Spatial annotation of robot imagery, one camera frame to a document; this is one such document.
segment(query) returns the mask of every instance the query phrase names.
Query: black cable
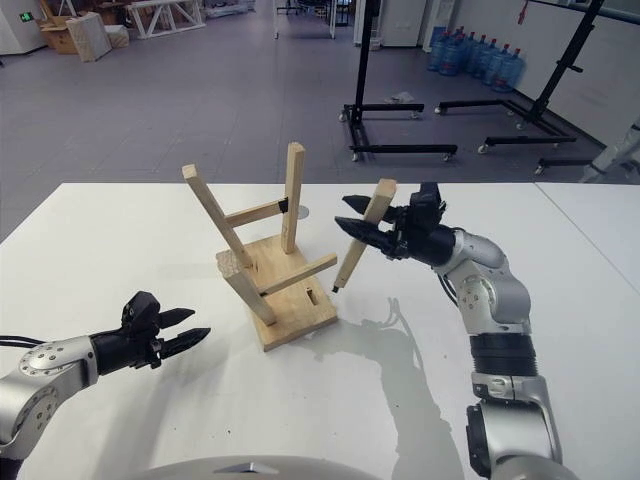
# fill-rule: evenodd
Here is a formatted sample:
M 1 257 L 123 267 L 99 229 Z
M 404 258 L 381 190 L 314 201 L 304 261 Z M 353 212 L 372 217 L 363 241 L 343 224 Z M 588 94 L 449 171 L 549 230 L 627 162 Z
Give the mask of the black cable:
M 0 347 L 19 347 L 19 348 L 33 348 L 37 347 L 34 343 L 12 342 L 10 340 L 0 340 Z
M 453 289 L 453 287 L 448 284 L 445 283 L 444 278 L 442 278 L 440 275 L 438 275 L 438 281 L 440 282 L 440 285 L 442 286 L 442 289 L 444 290 L 444 293 L 447 294 L 447 297 L 449 297 L 449 300 L 451 300 L 451 303 L 453 303 L 456 307 L 458 306 L 458 302 L 456 301 L 456 297 L 455 294 L 452 294 L 451 291 L 449 291 L 449 289 Z
M 42 340 L 36 340 L 35 338 L 31 337 L 21 337 L 20 335 L 0 335 L 0 340 L 17 340 L 19 342 L 28 342 L 36 345 L 46 343 Z
M 456 294 L 456 289 L 453 288 L 453 284 L 451 283 L 451 280 L 449 280 L 448 277 L 444 277 L 444 283 L 447 287 L 449 287 L 449 291 L 451 292 L 451 295 L 453 295 L 456 300 L 458 299 L 458 295 Z

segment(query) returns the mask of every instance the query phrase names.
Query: water bottle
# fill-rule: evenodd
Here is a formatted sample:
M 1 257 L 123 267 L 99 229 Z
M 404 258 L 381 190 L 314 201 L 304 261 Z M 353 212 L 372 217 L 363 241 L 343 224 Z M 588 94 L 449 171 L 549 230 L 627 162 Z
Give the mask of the water bottle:
M 498 70 L 500 70 L 500 66 L 502 65 L 502 61 L 509 56 L 509 44 L 505 43 L 501 52 L 496 52 L 491 56 L 489 61 L 487 62 L 487 69 L 484 72 L 484 77 L 482 78 L 482 83 L 485 85 L 492 85 L 493 79 L 498 74 Z
M 460 70 L 460 57 L 462 56 L 462 42 L 464 40 L 464 35 L 458 35 L 453 42 L 449 42 L 449 44 L 444 49 L 444 54 L 442 55 L 442 62 L 440 63 L 440 75 L 446 75 L 448 77 L 453 77 L 458 74 Z
M 478 58 L 480 57 L 480 53 L 487 48 L 487 44 L 484 43 L 484 40 L 487 38 L 486 35 L 482 35 L 482 37 L 480 37 L 480 41 L 479 42 L 475 42 L 472 46 L 471 46 L 471 54 L 469 55 L 469 60 L 467 60 L 467 67 L 466 67 L 466 71 L 467 73 L 470 74 L 474 74 L 476 71 L 476 68 L 478 67 Z
M 505 93 L 514 89 L 524 68 L 524 60 L 518 56 L 519 54 L 520 49 L 516 48 L 513 55 L 502 61 L 500 70 L 493 81 L 493 85 L 491 85 L 491 90 Z
M 489 60 L 491 60 L 491 56 L 496 51 L 495 48 L 496 48 L 496 39 L 492 38 L 489 46 L 480 52 L 480 56 L 478 57 L 478 65 L 476 67 L 476 71 L 473 73 L 473 78 L 484 77 L 484 73 L 487 70 Z
M 469 62 L 469 57 L 471 56 L 471 49 L 476 44 L 473 40 L 476 32 L 471 32 L 467 38 L 462 42 L 462 57 L 460 58 L 460 70 L 464 69 Z
M 431 53 L 429 54 L 429 65 L 427 65 L 427 70 L 437 72 L 440 69 L 440 63 L 442 62 L 444 49 L 446 48 L 448 43 L 449 32 L 444 32 L 431 47 Z

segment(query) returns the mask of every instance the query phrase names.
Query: upside-down wooden stool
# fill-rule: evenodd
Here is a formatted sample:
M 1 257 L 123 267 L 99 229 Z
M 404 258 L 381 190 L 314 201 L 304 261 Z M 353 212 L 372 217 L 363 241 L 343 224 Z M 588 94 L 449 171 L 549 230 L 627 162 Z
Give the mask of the upside-down wooden stool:
M 313 276 L 337 263 L 335 253 L 307 263 L 296 246 L 304 147 L 290 143 L 285 196 L 225 215 L 195 165 L 182 175 L 229 244 L 216 255 L 218 269 L 253 312 L 264 351 L 337 320 L 336 309 Z M 282 233 L 243 245 L 234 227 L 282 213 Z

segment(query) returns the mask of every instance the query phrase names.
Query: black metal frame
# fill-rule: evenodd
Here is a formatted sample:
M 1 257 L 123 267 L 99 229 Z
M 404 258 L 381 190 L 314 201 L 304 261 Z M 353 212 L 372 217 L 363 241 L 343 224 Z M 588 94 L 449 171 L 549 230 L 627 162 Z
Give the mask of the black metal frame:
M 584 158 L 541 158 L 534 173 L 541 175 L 549 167 L 584 167 L 590 165 L 592 161 Z
M 578 58 L 580 50 L 584 46 L 591 31 L 595 28 L 593 21 L 600 11 L 600 7 L 604 3 L 604 0 L 592 0 L 589 8 L 582 17 L 582 21 L 576 29 L 569 45 L 567 45 L 562 58 L 558 60 L 557 66 L 553 71 L 553 74 L 549 78 L 549 81 L 545 85 L 540 96 L 533 102 L 530 109 L 514 102 L 513 100 L 469 100 L 469 101 L 454 101 L 454 102 L 440 102 L 436 107 L 435 112 L 438 114 L 445 114 L 450 108 L 464 108 L 464 107 L 483 107 L 490 105 L 501 105 L 507 108 L 510 112 L 522 118 L 522 121 L 516 123 L 516 128 L 522 130 L 524 125 L 531 123 L 542 130 L 547 136 L 511 136 L 511 137 L 487 137 L 483 145 L 478 148 L 478 153 L 486 153 L 489 147 L 495 145 L 528 145 L 532 143 L 551 143 L 560 144 L 567 142 L 575 142 L 576 137 L 568 135 L 559 127 L 549 123 L 542 118 L 542 115 L 549 105 L 549 98 L 551 94 L 560 83 L 560 79 L 564 75 L 567 69 L 571 69 L 575 72 L 582 73 L 582 68 L 574 65 L 574 62 Z
M 296 15 L 297 15 L 298 12 L 302 10 L 302 8 L 299 5 L 292 5 L 291 0 L 287 0 L 287 3 L 285 4 L 284 7 L 276 7 L 276 13 L 279 12 L 280 10 L 284 10 L 287 15 L 289 15 L 289 10 L 293 10 L 294 12 L 296 12 Z
M 363 103 L 367 64 L 369 62 L 369 46 L 371 44 L 371 28 L 373 17 L 379 14 L 379 10 L 379 0 L 365 0 L 356 99 L 355 103 L 344 105 L 340 115 L 340 119 L 346 121 L 349 125 L 351 141 L 353 142 L 353 145 L 349 148 L 353 151 L 353 161 L 358 161 L 362 153 L 445 153 L 445 161 L 449 160 L 458 151 L 457 145 L 372 145 L 369 142 L 367 130 L 362 123 L 363 112 L 412 112 L 412 118 L 416 118 L 418 113 L 424 111 L 424 104 L 422 103 Z

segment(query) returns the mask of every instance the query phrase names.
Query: gray floor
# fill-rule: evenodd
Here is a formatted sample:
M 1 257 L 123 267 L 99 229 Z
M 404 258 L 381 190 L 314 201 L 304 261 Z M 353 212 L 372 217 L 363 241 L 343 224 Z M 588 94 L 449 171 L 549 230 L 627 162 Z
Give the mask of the gray floor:
M 269 0 L 256 13 L 208 21 L 207 28 L 133 41 L 96 63 L 50 49 L 5 57 L 0 70 L 0 240 L 61 182 L 180 182 L 196 163 L 209 182 L 273 183 L 284 178 L 286 145 L 307 148 L 307 183 L 528 182 L 549 146 L 497 147 L 484 137 L 515 135 L 501 108 L 432 114 L 440 100 L 493 98 L 466 76 L 427 72 L 420 49 L 372 52 L 365 101 L 406 90 L 426 104 L 422 120 L 372 114 L 379 143 L 456 143 L 441 155 L 379 155 L 353 163 L 342 104 L 353 101 L 359 49 L 351 28 L 336 40 L 315 18 L 280 16 L 272 36 Z M 594 156 L 584 138 L 563 155 Z M 549 170 L 546 181 L 575 181 L 580 169 Z

